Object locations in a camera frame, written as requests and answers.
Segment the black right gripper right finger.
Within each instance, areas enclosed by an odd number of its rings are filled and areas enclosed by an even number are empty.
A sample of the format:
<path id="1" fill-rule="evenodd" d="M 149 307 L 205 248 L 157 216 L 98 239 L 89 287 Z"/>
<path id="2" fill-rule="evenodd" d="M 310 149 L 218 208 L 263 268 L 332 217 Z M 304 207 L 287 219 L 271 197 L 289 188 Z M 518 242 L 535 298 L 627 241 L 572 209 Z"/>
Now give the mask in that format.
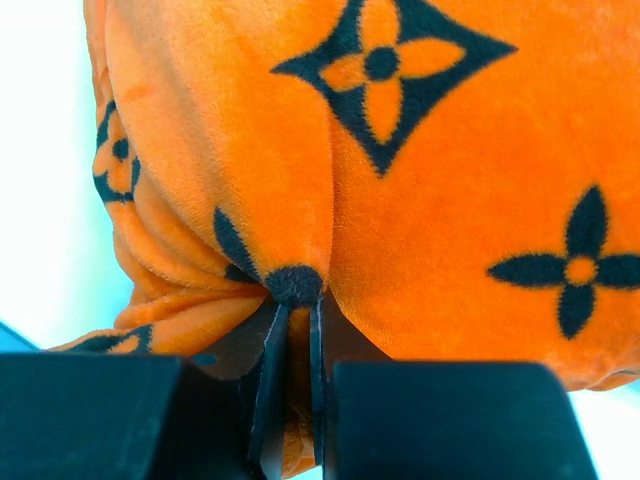
<path id="1" fill-rule="evenodd" d="M 593 479 L 568 396 L 536 363 L 398 361 L 325 295 L 310 313 L 327 479 Z"/>

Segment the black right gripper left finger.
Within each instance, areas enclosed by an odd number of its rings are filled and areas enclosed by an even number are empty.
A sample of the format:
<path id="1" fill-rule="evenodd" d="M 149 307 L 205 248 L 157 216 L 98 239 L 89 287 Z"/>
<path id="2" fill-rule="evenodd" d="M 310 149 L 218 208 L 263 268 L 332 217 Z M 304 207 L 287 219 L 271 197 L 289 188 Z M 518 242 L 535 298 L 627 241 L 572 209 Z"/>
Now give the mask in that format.
<path id="1" fill-rule="evenodd" d="M 189 358 L 5 353 L 5 479 L 277 479 L 285 306 Z"/>

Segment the orange patterned pillowcase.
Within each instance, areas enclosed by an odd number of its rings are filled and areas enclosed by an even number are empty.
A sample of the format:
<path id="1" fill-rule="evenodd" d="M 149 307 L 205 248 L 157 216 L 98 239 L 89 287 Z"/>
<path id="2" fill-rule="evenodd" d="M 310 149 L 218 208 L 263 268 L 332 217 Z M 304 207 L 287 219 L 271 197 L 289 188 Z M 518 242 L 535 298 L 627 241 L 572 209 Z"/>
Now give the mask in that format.
<path id="1" fill-rule="evenodd" d="M 67 352 L 196 354 L 290 308 L 314 464 L 331 293 L 396 360 L 639 376 L 635 1 L 88 1 L 95 187 L 134 288 Z"/>

